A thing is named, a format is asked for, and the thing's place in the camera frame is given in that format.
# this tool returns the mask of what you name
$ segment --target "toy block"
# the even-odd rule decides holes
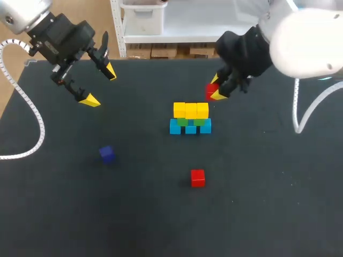
[[[197,104],[196,103],[186,103],[186,119],[196,119],[197,118]]]
[[[169,133],[171,135],[181,135],[181,127],[178,126],[176,119],[170,119]]]
[[[187,126],[186,127],[186,134],[197,134],[197,127],[196,126]]]
[[[192,187],[205,186],[205,171],[204,170],[191,170],[191,185]]]
[[[212,132],[211,119],[206,119],[205,125],[200,127],[200,134],[211,134],[211,132]]]
[[[218,84],[208,84],[206,86],[206,100],[208,101],[215,101],[215,99],[212,99],[211,96],[219,90],[219,85]]]
[[[195,119],[194,120],[194,126],[204,126],[205,125],[205,119]]]
[[[177,124],[178,124],[178,126],[181,126],[181,127],[187,127],[188,126],[188,119],[179,118],[179,119],[177,119]]]
[[[174,103],[174,118],[185,118],[185,103]]]
[[[208,103],[197,103],[197,119],[208,119]]]
[[[103,147],[99,150],[100,155],[104,163],[110,163],[114,160],[115,155],[113,153],[113,149],[110,146]]]

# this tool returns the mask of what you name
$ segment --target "block stack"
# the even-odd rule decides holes
[[[174,103],[174,119],[170,120],[170,134],[211,134],[208,103]]]

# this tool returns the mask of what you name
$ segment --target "wooden floor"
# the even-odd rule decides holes
[[[101,37],[105,31],[109,33],[109,58],[118,59],[117,39],[113,24],[111,5],[109,0],[54,0],[53,7],[50,9],[54,15],[64,13],[74,24],[83,20],[88,23],[96,31],[94,41],[96,46],[100,46]],[[5,26],[0,24],[0,42],[6,39],[19,39],[29,42],[29,37],[22,33],[21,35],[13,35]],[[24,62],[30,58],[41,60],[43,57],[37,54],[30,57],[18,46],[8,46],[4,51],[4,62],[9,73],[16,80],[19,79],[21,72],[24,69]],[[13,87],[0,71],[0,117],[8,103],[8,100],[13,93]]]

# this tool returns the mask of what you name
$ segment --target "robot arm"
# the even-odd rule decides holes
[[[29,55],[39,52],[55,65],[51,79],[57,85],[65,86],[78,102],[98,106],[91,93],[73,85],[69,70],[88,53],[97,69],[114,80],[116,74],[108,59],[108,33],[104,33],[101,47],[95,48],[94,29],[86,21],[74,25],[62,13],[54,16],[49,12],[51,4],[52,0],[0,0],[0,20],[14,34],[26,32],[30,36],[33,47]]]
[[[334,75],[343,67],[343,12],[335,0],[270,0],[269,11],[244,35],[225,32],[216,48],[226,66],[207,87],[208,100],[245,93],[271,65],[293,78]]]

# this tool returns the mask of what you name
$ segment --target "yellow block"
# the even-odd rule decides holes
[[[223,96],[223,95],[219,94],[219,89],[211,95],[211,98],[215,99],[215,100],[227,99],[226,96]]]
[[[97,101],[97,99],[95,99],[95,97],[91,93],[88,95],[86,99],[80,101],[79,103],[83,103],[91,107],[97,107],[100,105],[100,103]]]
[[[116,73],[114,72],[114,70],[113,70],[113,67],[112,67],[112,65],[111,65],[111,63],[108,63],[107,64],[107,66],[106,66],[106,68],[110,71],[110,73],[112,73],[113,74],[113,76],[114,76],[114,78],[112,78],[112,79],[110,79],[110,80],[114,80],[114,79],[116,79],[117,78],[117,75],[116,75]]]
[[[218,78],[218,74],[216,73],[214,78],[212,79],[211,84],[215,83],[217,79],[219,79],[219,78]]]
[[[197,103],[197,119],[208,119],[208,103]]]
[[[197,104],[186,103],[186,119],[196,119],[196,118],[197,118]]]
[[[174,103],[174,118],[185,118],[185,103]]]

